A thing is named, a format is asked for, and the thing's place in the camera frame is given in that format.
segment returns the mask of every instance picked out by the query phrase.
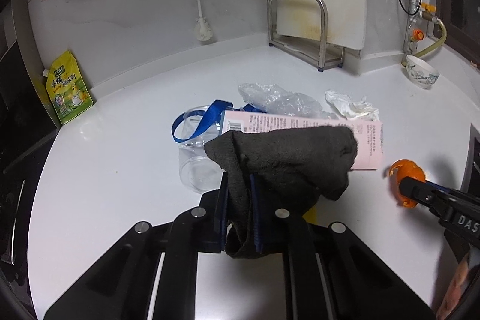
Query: stainless steel rack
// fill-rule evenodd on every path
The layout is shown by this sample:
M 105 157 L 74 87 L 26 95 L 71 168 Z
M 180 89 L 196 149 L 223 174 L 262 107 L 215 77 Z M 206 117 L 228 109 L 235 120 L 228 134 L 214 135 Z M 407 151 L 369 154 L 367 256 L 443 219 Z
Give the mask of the stainless steel rack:
M 327 43 L 328 12 L 323 0 L 315 0 L 320 7 L 320 37 L 318 40 L 301 37 L 282 36 L 277 33 L 273 24 L 272 3 L 267 0 L 268 43 L 284 52 L 289 53 L 309 64 L 314 65 L 320 72 L 333 67 L 342 67 L 345 48 Z

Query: ceramic bowl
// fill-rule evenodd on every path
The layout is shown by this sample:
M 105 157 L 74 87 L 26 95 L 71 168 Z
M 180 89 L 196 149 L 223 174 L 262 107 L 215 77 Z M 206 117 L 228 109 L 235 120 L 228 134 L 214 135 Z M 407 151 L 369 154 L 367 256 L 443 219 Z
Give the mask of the ceramic bowl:
M 418 57 L 407 55 L 406 60 L 406 73 L 421 88 L 431 88 L 440 76 L 440 72 Z

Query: barcode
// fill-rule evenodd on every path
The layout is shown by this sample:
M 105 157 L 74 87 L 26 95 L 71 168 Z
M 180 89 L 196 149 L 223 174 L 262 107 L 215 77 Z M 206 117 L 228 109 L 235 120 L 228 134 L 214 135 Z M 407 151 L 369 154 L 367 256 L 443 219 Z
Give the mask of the barcode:
M 243 128 L 243 123 L 242 122 L 231 122 L 229 121 L 229 128 L 228 130 L 234 130 L 237 132 L 241 132 Z

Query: window frame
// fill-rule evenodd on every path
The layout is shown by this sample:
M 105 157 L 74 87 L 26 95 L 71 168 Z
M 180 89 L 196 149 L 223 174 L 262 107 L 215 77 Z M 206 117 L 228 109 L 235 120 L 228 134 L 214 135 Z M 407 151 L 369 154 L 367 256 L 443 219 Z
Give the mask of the window frame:
M 443 21 L 447 29 L 447 39 L 445 44 L 456 50 L 467 60 L 480 66 L 480 44 L 476 43 L 474 39 L 452 24 L 451 5 L 452 0 L 436 0 L 436 14 Z M 435 25 L 433 32 L 433 35 L 436 38 L 440 38 L 442 35 L 438 25 Z

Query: yellow seasoning bag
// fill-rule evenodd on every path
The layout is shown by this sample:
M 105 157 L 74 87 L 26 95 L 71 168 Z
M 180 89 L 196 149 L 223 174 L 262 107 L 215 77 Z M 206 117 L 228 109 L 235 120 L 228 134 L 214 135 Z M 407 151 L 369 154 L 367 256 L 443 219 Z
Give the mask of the yellow seasoning bag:
M 80 75 L 77 60 L 70 51 L 66 51 L 53 62 L 46 81 L 46 90 L 62 124 L 93 105 Z

